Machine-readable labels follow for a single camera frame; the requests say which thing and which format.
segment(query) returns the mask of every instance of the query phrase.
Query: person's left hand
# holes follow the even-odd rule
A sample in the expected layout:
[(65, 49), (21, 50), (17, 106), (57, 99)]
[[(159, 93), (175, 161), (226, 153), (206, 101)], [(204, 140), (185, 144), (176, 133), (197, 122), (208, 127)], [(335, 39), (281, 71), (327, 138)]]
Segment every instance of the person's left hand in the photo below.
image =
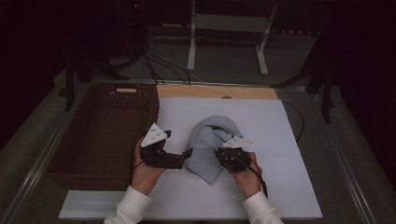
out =
[[(140, 159), (141, 144), (143, 137), (139, 139), (134, 149), (134, 166), (139, 164), (142, 160)], [(131, 187), (145, 195), (154, 188), (160, 175), (165, 171), (165, 168), (154, 168), (147, 166), (144, 162), (134, 168), (134, 176), (132, 178)]]

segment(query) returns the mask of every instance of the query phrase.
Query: gray fabric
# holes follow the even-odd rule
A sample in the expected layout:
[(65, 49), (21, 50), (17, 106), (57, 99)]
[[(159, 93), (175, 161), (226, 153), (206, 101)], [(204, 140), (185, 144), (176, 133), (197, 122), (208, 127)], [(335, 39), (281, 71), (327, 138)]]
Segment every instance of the gray fabric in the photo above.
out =
[(234, 136), (242, 137), (233, 121), (224, 116), (212, 116), (201, 120), (191, 132), (187, 149), (193, 148), (192, 156), (184, 161), (187, 168), (209, 184), (218, 178), (222, 167), (215, 149)]

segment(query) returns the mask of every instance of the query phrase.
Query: dark background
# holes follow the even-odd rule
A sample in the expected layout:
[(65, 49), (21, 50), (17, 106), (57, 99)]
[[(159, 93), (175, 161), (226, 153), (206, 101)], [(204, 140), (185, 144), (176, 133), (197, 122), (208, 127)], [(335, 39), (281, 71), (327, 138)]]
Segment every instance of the dark background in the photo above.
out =
[[(261, 7), (252, 10), (249, 3), (253, 0), (244, 1), (246, 7), (237, 5), (236, 0), (197, 2), (199, 12), (250, 16), (267, 13), (260, 11)], [(0, 148), (53, 88), (53, 78), (64, 69), (65, 40), (94, 55), (131, 53), (140, 46), (138, 37), (147, 35), (129, 29), (131, 23), (184, 26), (191, 19), (191, 2), (185, 0), (140, 1), (143, 18), (125, 7), (123, 0), (8, 0), (0, 4)], [(268, 8), (268, 3), (261, 4)], [(334, 61), (334, 83), (340, 86), (394, 188), (395, 9), (392, 1), (285, 0), (280, 2), (273, 23), (278, 33), (322, 32), (305, 68)], [(135, 45), (125, 52), (117, 43), (128, 36)]]

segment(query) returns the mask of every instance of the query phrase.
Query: white tabletop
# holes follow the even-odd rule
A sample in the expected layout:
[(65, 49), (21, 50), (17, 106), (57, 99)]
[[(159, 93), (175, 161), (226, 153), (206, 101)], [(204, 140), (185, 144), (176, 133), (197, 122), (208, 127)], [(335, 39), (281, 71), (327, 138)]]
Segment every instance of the white tabletop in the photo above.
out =
[[(282, 218), (322, 217), (318, 201), (295, 142), (285, 109), (279, 100), (161, 97), (158, 125), (171, 130), (164, 149), (186, 150), (196, 123), (213, 115), (231, 118), (256, 153), (269, 201)], [(116, 209), (124, 192), (68, 192), (60, 218), (104, 218)], [(150, 193), (153, 202), (145, 220), (237, 220), (248, 215), (235, 183), (223, 170), (213, 185), (186, 168), (167, 170)]]

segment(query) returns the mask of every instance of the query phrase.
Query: gray floor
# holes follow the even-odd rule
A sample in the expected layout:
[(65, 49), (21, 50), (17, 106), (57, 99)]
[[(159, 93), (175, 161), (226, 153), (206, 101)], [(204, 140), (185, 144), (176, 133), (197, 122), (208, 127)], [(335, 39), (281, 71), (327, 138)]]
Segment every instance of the gray floor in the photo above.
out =
[[(186, 33), (180, 29), (180, 35)], [(152, 33), (163, 32), (153, 29)], [(315, 38), (308, 35), (271, 35), (265, 50), (269, 76), (259, 74), (254, 43), (259, 38), (235, 33), (211, 34), (208, 41), (199, 40), (196, 69), (193, 72), (204, 83), (266, 86), (296, 75), (304, 63)], [(150, 41), (149, 49), (172, 62), (186, 66), (189, 50), (188, 39), (158, 39)], [(122, 72), (134, 80), (150, 79), (150, 72), (144, 58)], [(156, 73), (167, 83), (179, 78), (159, 63), (152, 63)], [(169, 65), (187, 79), (186, 73)], [(307, 79), (293, 84), (303, 87)], [(64, 87), (64, 73), (56, 77), (57, 86), (26, 120), (0, 154), (0, 216), (4, 214), (16, 194), (30, 167), (34, 164), (55, 127), (64, 114), (65, 99), (56, 94)], [(83, 90), (77, 83), (77, 92)], [(285, 223), (364, 223), (359, 207), (354, 202), (350, 185), (340, 167), (339, 154), (334, 151), (334, 139), (329, 138), (331, 130), (337, 146), (342, 149), (353, 177), (359, 183), (364, 199), (370, 207), (376, 223), (396, 222), (396, 195), (377, 164), (358, 124), (350, 115), (342, 97), (334, 87), (331, 109), (332, 124), (323, 126), (316, 113), (315, 96), (306, 95), (301, 88), (277, 90), (283, 101), (298, 108), (304, 118), (304, 132), (298, 142), (308, 174), (314, 186), (323, 218), (315, 220), (285, 220)], [(303, 121), (297, 111), (285, 104), (290, 125), (298, 135)], [(56, 183), (42, 176), (30, 199), (14, 223), (83, 223), (83, 221), (60, 220), (57, 218), (66, 191)], [(85, 223), (102, 223), (86, 221)]]

